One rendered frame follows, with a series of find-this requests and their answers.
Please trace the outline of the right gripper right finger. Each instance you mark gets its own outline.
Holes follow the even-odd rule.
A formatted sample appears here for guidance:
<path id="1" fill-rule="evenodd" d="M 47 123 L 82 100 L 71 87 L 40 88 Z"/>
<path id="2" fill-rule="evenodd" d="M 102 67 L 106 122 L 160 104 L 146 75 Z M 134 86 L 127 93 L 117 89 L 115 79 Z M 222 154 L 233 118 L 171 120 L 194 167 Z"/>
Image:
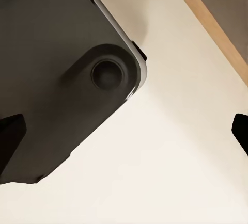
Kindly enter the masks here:
<path id="1" fill-rule="evenodd" d="M 236 114 L 231 131 L 248 155 L 248 116 Z"/>

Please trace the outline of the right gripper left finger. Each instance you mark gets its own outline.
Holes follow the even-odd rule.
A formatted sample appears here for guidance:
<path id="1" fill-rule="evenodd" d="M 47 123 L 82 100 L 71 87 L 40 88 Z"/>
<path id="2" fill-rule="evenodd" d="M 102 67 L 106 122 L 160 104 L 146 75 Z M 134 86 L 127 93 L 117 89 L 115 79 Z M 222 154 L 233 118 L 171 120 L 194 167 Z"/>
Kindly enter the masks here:
<path id="1" fill-rule="evenodd" d="M 22 114 L 0 119 L 0 175 L 27 133 Z"/>

